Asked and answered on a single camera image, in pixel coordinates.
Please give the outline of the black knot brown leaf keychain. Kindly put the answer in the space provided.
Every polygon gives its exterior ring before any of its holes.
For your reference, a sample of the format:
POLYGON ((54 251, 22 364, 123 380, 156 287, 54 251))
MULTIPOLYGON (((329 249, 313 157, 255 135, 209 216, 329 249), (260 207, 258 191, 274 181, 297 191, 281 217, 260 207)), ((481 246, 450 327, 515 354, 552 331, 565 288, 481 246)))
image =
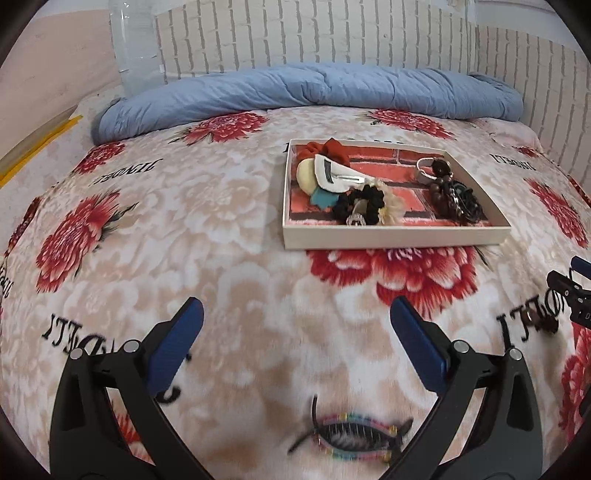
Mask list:
POLYGON ((555 317, 547 314, 539 314, 532 308, 526 308, 522 312, 522 320, 527 326, 535 327, 537 331, 556 334, 559 329, 559 322, 555 317))

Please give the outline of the black rainbow beaded hair claw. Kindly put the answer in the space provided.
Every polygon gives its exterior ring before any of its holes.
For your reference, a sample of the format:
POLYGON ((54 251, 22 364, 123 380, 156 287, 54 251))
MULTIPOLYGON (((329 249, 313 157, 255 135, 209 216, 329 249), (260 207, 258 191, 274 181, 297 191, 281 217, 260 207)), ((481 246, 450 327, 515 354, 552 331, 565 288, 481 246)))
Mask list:
POLYGON ((311 439, 332 458, 343 461, 396 462, 403 451, 405 437, 414 419, 402 424, 386 424, 356 412, 318 416, 318 395, 311 399, 311 428, 287 449, 294 454, 311 439))

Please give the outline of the black braided bracelet silver charm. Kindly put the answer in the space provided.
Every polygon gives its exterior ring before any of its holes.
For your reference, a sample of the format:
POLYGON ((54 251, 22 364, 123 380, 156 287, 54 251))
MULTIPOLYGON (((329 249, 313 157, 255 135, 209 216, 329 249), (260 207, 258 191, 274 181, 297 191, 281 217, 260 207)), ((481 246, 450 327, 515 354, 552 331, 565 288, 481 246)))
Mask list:
POLYGON ((483 219, 483 208, 472 188, 453 180, 445 185, 444 192, 448 211, 461 224, 474 225, 483 219))

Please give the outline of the cream crochet flower scrunchie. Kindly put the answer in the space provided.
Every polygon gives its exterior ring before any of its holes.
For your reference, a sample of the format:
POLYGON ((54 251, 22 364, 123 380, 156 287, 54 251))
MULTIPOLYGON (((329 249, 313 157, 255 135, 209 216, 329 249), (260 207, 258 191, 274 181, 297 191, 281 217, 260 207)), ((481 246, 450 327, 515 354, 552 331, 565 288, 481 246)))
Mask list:
POLYGON ((382 180, 374 180, 369 185, 376 187, 377 190, 384 194, 385 206, 379 209, 379 225, 394 226, 400 224, 407 211, 404 200, 396 195, 393 189, 382 180))

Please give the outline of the black scrunchie with charm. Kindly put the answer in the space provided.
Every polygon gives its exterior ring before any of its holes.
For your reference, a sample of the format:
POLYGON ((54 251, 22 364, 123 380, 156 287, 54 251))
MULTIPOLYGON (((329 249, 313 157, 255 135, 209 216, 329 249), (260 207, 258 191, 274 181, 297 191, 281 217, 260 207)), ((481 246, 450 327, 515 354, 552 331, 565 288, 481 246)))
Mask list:
POLYGON ((384 207, 384 192, 375 185, 365 185, 339 195, 332 206, 332 219, 348 226, 375 226, 384 207))

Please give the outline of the felt hair clip with ball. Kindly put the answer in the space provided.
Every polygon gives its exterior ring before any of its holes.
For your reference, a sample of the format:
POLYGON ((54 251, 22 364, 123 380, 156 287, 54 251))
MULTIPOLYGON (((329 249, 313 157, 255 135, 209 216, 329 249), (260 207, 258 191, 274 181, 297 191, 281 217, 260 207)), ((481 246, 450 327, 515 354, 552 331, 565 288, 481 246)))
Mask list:
POLYGON ((321 154, 301 160, 295 170, 297 185, 310 198, 312 206, 321 210, 332 208, 339 196, 352 189, 362 189, 374 179, 343 166, 321 154))

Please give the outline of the small black hair claw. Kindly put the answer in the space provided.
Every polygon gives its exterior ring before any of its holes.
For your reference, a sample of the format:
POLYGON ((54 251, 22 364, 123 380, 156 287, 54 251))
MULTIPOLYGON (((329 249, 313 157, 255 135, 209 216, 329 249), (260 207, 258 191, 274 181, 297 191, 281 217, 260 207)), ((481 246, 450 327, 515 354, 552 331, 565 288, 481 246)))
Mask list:
POLYGON ((461 182, 453 186, 457 198, 457 216, 466 224, 477 224, 483 218, 483 209, 473 189, 461 182))

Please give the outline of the floral plush blanket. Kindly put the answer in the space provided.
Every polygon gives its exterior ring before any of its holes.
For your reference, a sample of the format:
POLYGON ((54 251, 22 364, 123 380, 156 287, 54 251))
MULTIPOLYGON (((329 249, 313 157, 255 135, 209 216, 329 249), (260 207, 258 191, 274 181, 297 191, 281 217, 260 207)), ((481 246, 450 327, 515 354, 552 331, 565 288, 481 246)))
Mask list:
POLYGON ((192 296, 204 330, 163 411, 215 477, 376 479, 382 463, 335 459, 311 441, 287 449, 315 395, 322 415, 426 417, 435 396, 390 325, 403 295, 478 351, 523 352, 551 464, 583 424, 590 333, 546 277, 589 254, 589 206, 559 167, 471 122, 307 107, 101 147, 76 129, 1 191, 1 405, 47 465, 69 351, 140 338, 192 296), (288 143, 329 138, 449 152, 509 220, 509 237, 492 247, 288 251, 288 143), (527 326, 526 308, 555 317, 558 332, 527 326))

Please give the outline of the pink floral pillow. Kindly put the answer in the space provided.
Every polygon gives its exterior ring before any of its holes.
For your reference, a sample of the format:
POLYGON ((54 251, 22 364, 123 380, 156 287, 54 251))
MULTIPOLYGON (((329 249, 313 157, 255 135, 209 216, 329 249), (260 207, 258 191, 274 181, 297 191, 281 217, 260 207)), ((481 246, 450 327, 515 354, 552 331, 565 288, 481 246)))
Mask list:
POLYGON ((544 152, 538 135, 529 126, 519 121, 510 122, 485 117, 474 119, 471 123, 483 129, 500 145, 516 149, 528 148, 537 153, 544 152))

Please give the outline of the white tray brick-pattern bottom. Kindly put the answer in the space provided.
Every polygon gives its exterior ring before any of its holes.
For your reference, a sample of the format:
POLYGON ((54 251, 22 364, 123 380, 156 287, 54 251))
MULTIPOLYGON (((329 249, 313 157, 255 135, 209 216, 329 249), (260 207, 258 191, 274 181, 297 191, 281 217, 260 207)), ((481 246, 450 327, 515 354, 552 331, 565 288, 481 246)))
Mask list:
POLYGON ((464 165, 441 149, 380 142, 342 141, 349 168, 329 167, 312 155, 307 140, 291 140, 283 181, 283 243, 287 250, 381 249, 497 245, 511 224, 464 165), (482 207, 475 224, 442 214, 431 199, 430 187, 417 181, 419 160, 439 158, 449 163, 453 178, 468 187, 482 207), (358 210, 349 221, 332 215, 332 194, 321 189, 321 176, 341 170, 359 178, 351 191, 375 185, 383 191, 378 223, 367 223, 367 201, 356 199, 358 210))

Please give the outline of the blue folded quilt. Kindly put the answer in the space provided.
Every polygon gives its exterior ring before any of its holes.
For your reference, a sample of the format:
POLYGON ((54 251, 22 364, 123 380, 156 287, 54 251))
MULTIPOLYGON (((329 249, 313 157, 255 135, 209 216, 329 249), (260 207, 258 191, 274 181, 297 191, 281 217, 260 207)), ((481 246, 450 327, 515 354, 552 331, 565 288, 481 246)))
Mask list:
POLYGON ((517 121, 522 94, 487 75, 433 68, 297 63, 184 78, 122 98, 93 120, 94 144, 252 110, 335 106, 517 121))

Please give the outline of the red fabric scrunchie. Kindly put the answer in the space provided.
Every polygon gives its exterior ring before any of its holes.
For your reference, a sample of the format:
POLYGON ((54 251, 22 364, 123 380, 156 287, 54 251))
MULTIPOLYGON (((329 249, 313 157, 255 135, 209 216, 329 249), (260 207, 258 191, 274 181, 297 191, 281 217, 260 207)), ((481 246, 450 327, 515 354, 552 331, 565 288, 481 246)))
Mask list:
POLYGON ((297 162, 314 158, 317 154, 323 155, 329 158, 329 160, 337 162, 343 166, 351 166, 346 147, 334 138, 325 141, 325 143, 308 142, 305 144, 304 148, 297 153, 297 162))

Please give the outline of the yellow stick at bedside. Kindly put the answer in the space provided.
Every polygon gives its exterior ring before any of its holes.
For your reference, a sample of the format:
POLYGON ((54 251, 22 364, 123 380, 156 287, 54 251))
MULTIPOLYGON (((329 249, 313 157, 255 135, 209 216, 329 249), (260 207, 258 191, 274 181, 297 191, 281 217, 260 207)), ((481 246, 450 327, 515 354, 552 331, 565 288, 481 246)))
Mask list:
POLYGON ((1 186, 4 187, 24 166, 53 140, 77 125, 83 118, 75 115, 66 119, 66 110, 39 127, 1 159, 1 186))

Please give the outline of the clear plastic headboard cover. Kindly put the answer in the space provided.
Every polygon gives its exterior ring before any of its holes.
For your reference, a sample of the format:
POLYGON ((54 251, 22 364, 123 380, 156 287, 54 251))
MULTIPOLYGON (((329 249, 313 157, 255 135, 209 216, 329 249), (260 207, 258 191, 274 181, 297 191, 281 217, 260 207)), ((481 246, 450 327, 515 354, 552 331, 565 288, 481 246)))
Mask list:
POLYGON ((153 1, 109 0, 109 24, 124 96, 164 84, 153 1))

